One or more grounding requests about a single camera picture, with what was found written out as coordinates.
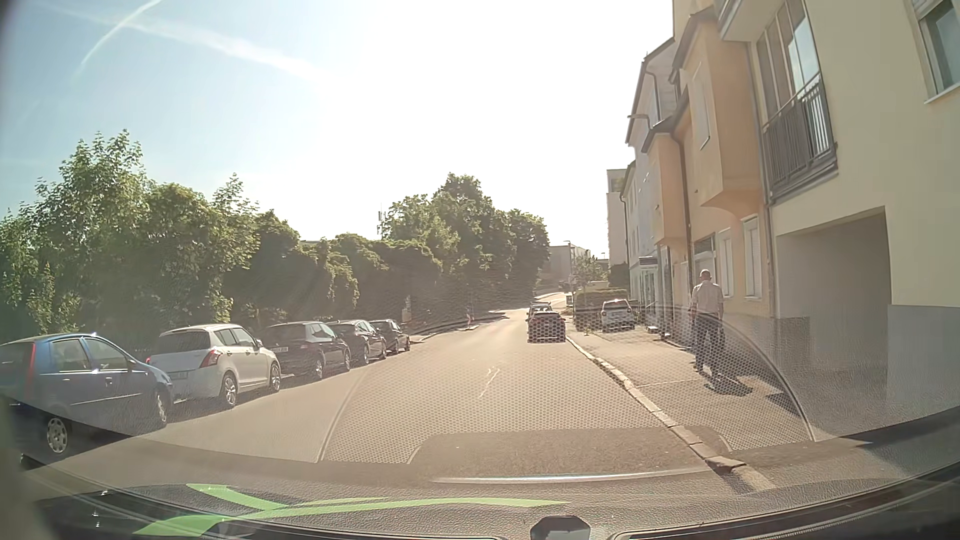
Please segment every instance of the white car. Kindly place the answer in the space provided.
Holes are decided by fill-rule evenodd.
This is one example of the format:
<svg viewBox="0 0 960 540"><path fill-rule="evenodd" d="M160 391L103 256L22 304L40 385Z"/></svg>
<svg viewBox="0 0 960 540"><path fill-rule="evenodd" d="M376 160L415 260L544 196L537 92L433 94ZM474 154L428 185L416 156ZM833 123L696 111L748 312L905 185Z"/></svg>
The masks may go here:
<svg viewBox="0 0 960 540"><path fill-rule="evenodd" d="M634 309L626 300L608 300L604 302L603 307L600 308L600 324L605 331L612 328L627 328L633 330L636 328Z"/></svg>
<svg viewBox="0 0 960 540"><path fill-rule="evenodd" d="M241 392L280 389L276 355L239 325L198 325L166 331L146 362L163 370L174 395L188 400L217 398L233 408Z"/></svg>

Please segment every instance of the metal railing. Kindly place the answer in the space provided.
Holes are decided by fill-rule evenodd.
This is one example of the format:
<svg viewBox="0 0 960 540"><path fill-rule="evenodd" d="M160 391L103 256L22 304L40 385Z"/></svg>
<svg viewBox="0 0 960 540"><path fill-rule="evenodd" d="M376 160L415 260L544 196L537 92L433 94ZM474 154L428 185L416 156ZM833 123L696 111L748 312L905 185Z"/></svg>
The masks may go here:
<svg viewBox="0 0 960 540"><path fill-rule="evenodd" d="M762 139L774 200L835 168L836 144L820 75L770 118Z"/></svg>

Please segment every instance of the blue sky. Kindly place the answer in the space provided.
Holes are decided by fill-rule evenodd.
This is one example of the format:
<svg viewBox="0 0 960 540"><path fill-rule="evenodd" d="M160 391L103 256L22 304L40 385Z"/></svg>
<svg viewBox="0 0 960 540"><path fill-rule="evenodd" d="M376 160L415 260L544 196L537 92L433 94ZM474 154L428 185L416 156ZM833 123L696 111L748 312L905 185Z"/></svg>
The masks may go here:
<svg viewBox="0 0 960 540"><path fill-rule="evenodd" d="M0 48L0 202L77 141L122 129L148 174L205 193L236 172L305 238L472 174L551 241L607 251L643 56L669 0L30 0Z"/></svg>

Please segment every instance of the black car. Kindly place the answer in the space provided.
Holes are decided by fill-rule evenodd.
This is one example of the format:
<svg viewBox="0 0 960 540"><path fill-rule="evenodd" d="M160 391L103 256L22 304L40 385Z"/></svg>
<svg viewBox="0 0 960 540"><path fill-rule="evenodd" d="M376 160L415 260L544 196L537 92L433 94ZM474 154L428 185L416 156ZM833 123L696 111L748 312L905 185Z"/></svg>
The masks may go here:
<svg viewBox="0 0 960 540"><path fill-rule="evenodd" d="M387 349L391 353L398 353L401 349L404 351L410 350L410 336L404 333L394 319L370 321L370 324L380 332L380 335L386 338Z"/></svg>
<svg viewBox="0 0 960 540"><path fill-rule="evenodd" d="M350 369L349 345L324 323L273 325L262 332L262 341L276 355L282 373L322 379L329 369Z"/></svg>
<svg viewBox="0 0 960 540"><path fill-rule="evenodd" d="M339 337L347 341L353 359L361 364L369 364L371 357L384 359L387 357L387 339L377 331L368 321L353 319L337 321L329 325Z"/></svg>
<svg viewBox="0 0 960 540"><path fill-rule="evenodd" d="M527 341L566 339L566 321L556 311L535 311L527 319Z"/></svg>

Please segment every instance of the contrail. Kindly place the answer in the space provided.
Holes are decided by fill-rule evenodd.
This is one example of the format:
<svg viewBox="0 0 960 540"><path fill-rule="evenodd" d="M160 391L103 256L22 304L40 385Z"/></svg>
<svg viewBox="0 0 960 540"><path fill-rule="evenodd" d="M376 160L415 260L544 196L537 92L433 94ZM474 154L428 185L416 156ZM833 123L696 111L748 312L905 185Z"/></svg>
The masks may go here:
<svg viewBox="0 0 960 540"><path fill-rule="evenodd" d="M77 70L74 71L73 78L76 79L80 75L80 73L84 70L86 63L90 60L90 57L92 57L94 53L96 53L100 49L100 47L104 46L104 43L106 43L111 37L113 37L114 34L116 34L117 32L120 32L120 30L122 30L123 27L127 26L127 24L129 24L131 21L137 18L138 15L144 13L150 8L155 7L157 4L159 4L162 1L163 0L150 0L146 4L133 10L131 14L122 18L120 22L116 24L116 26L111 28L106 34L104 34L103 37L101 37L99 40L97 40L96 43L93 44L93 48L91 48L90 51L86 53L86 56L84 57L84 59L80 61L80 65L77 66Z"/></svg>

